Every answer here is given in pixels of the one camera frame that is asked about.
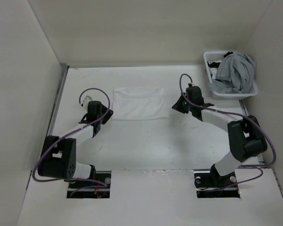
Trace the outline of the white tank top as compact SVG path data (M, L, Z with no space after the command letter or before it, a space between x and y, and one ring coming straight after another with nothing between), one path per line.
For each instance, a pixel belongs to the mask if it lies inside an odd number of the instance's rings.
M112 110L115 121L148 121L169 117L165 90L161 86L115 88Z

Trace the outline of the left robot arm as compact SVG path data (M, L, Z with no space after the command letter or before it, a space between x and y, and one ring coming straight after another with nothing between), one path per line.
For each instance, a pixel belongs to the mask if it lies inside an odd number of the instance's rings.
M72 131L63 136L49 135L45 138L36 171L39 176L51 180L78 179L90 188L96 184L96 169L93 165L77 161L78 147L94 138L114 112L100 101L89 101L81 106L86 113Z

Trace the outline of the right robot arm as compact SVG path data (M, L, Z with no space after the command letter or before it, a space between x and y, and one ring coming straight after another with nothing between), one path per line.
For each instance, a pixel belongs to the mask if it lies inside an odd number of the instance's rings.
M191 113L199 121L212 124L228 134L230 151L217 163L209 173L195 177L197 188L221 188L227 184L234 171L249 158L256 157L267 150L266 139L259 130L258 120L254 116L235 120L231 113L223 114L211 103L205 103L202 92L197 86L189 86L172 106L183 114Z

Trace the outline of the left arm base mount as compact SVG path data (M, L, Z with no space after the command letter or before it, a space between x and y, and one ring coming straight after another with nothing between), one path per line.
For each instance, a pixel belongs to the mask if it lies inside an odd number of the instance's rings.
M70 181L67 188L68 199L108 199L110 197L111 171L98 171L95 181Z

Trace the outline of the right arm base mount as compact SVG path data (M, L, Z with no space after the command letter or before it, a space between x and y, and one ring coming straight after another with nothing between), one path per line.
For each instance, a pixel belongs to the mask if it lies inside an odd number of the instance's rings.
M217 181L213 181L210 172L194 171L194 185L198 198L240 198L237 185L225 188L237 182L236 174L233 172Z

